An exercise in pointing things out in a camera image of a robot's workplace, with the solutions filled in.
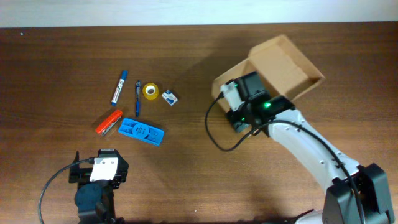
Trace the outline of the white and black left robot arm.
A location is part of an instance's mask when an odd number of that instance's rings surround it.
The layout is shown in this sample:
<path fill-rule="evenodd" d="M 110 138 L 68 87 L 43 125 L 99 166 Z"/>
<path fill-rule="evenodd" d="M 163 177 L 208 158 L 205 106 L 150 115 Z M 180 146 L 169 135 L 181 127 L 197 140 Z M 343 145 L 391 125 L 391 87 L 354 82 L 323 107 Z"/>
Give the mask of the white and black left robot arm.
<path fill-rule="evenodd" d="M 115 149 L 100 149 L 88 159 L 92 168 L 81 168 L 77 152 L 69 169 L 69 183 L 78 184 L 74 202 L 80 223 L 123 224 L 114 206 L 114 190 L 126 181 L 129 164 Z"/>

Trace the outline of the small white blue box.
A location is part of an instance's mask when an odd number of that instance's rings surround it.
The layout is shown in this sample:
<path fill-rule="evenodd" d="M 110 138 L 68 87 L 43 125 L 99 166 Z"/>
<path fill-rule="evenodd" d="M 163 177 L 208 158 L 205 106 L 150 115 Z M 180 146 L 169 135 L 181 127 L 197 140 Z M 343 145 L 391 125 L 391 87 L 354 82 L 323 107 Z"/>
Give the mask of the small white blue box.
<path fill-rule="evenodd" d="M 178 98 L 172 93 L 171 90 L 166 90 L 162 94 L 162 98 L 170 105 L 173 106 L 178 101 Z"/>

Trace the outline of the orange stapler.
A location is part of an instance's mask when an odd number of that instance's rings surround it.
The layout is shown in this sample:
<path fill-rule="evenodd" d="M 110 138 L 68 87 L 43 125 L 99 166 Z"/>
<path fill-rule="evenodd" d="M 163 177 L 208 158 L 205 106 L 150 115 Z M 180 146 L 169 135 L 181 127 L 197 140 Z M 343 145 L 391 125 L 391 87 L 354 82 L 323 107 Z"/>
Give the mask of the orange stapler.
<path fill-rule="evenodd" d="M 123 112 L 116 109 L 111 113 L 96 129 L 95 132 L 101 136 L 105 136 L 110 129 L 122 118 Z"/>

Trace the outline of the blue plastic case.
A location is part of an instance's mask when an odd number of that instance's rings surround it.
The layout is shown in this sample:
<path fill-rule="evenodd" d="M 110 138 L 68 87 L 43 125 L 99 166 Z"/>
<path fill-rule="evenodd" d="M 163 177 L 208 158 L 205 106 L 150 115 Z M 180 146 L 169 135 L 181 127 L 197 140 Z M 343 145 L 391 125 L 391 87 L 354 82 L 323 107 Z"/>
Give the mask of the blue plastic case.
<path fill-rule="evenodd" d="M 161 145 L 165 134 L 165 132 L 159 128 L 129 118 L 123 119 L 118 132 L 119 134 L 155 146 Z"/>

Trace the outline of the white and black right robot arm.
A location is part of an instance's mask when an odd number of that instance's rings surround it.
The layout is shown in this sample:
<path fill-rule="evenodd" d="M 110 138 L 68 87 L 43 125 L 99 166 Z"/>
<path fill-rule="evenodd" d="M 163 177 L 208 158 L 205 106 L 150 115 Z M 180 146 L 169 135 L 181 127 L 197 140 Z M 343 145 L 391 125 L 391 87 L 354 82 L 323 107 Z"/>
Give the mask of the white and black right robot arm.
<path fill-rule="evenodd" d="M 294 223 L 394 223 L 386 173 L 377 165 L 362 166 L 316 131 L 300 110 L 282 95 L 271 96 L 252 72 L 220 87 L 228 116 L 238 131 L 263 131 L 284 146 L 311 173 L 325 192 L 321 210 L 311 210 Z"/>

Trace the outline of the brown cardboard box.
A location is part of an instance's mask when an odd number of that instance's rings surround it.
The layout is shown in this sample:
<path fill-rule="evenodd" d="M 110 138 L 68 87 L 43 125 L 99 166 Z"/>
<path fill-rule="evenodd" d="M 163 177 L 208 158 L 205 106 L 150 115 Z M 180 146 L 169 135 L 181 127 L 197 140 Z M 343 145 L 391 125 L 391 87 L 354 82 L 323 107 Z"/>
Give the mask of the brown cardboard box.
<path fill-rule="evenodd" d="M 257 72 L 271 96 L 294 101 L 325 80 L 323 74 L 286 36 L 279 35 L 250 49 L 248 57 L 215 78 L 211 95 L 216 98 L 226 82 Z"/>

